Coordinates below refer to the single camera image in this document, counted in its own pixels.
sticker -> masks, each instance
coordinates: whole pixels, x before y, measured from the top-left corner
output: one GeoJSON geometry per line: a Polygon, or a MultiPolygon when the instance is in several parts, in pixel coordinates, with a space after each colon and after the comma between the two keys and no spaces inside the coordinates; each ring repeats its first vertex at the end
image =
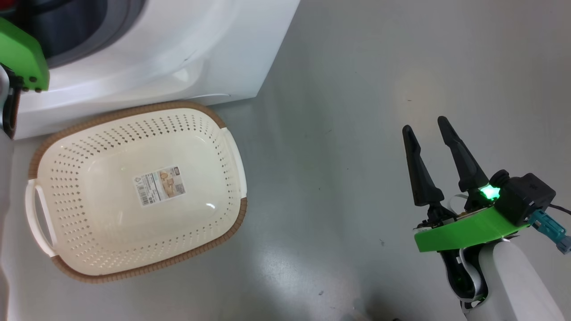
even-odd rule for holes
{"type": "Polygon", "coordinates": [[[186,193],[178,166],[133,178],[141,206],[147,207],[186,193]]]}

laundry basket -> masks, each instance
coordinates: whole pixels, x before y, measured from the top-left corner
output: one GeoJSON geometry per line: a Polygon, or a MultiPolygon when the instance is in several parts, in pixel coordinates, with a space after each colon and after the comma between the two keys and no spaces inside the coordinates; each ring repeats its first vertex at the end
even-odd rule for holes
{"type": "Polygon", "coordinates": [[[36,242],[65,274],[89,283],[212,249],[236,233],[246,205],[232,134],[191,102],[136,107],[54,134],[36,151],[26,188],[36,242]]]}

blue cable connector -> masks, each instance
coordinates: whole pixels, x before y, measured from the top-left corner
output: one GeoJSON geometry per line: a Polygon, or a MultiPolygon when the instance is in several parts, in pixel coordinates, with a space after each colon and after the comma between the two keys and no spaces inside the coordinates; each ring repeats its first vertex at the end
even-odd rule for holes
{"type": "Polygon", "coordinates": [[[540,233],[546,235],[557,245],[557,249],[563,254],[571,252],[571,236],[565,235],[567,230],[557,223],[551,216],[542,210],[537,210],[529,217],[529,225],[540,233]]]}

gray floor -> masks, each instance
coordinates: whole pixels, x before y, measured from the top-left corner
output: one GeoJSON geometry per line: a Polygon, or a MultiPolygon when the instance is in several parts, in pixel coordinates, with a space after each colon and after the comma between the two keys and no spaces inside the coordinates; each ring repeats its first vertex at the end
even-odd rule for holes
{"type": "MultiPolygon", "coordinates": [[[[216,106],[248,179],[227,243],[144,276],[88,285],[34,244],[22,198],[42,138],[17,143],[2,267],[10,320],[462,320],[440,257],[418,253],[401,128],[445,195],[446,115],[484,171],[533,172],[571,207],[570,4],[302,0],[258,97],[216,106]]],[[[564,226],[571,218],[552,215],[564,226]]],[[[571,319],[571,259],[516,239],[571,319]]]]}

white handle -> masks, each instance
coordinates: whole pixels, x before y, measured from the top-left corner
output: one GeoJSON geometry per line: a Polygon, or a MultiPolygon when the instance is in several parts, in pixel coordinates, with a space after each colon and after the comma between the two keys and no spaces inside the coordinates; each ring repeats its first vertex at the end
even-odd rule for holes
{"type": "Polygon", "coordinates": [[[222,132],[224,133],[224,137],[226,141],[230,145],[230,151],[232,152],[232,156],[234,157],[234,161],[236,162],[236,167],[238,168],[238,179],[240,182],[240,196],[242,198],[246,197],[248,193],[248,186],[246,185],[246,172],[244,172],[244,164],[242,164],[242,158],[240,157],[240,151],[238,150],[238,146],[236,145],[236,141],[230,133],[228,128],[222,128],[222,132]]]}
{"type": "Polygon", "coordinates": [[[32,234],[42,251],[50,257],[55,256],[54,248],[47,241],[46,236],[43,234],[42,228],[39,226],[38,215],[35,209],[35,191],[38,191],[40,203],[42,204],[43,214],[46,217],[46,223],[50,230],[52,242],[55,244],[55,235],[52,232],[50,214],[47,211],[46,198],[43,195],[43,190],[39,185],[36,185],[35,179],[30,179],[26,186],[26,216],[28,217],[28,225],[32,230],[32,234]]]}

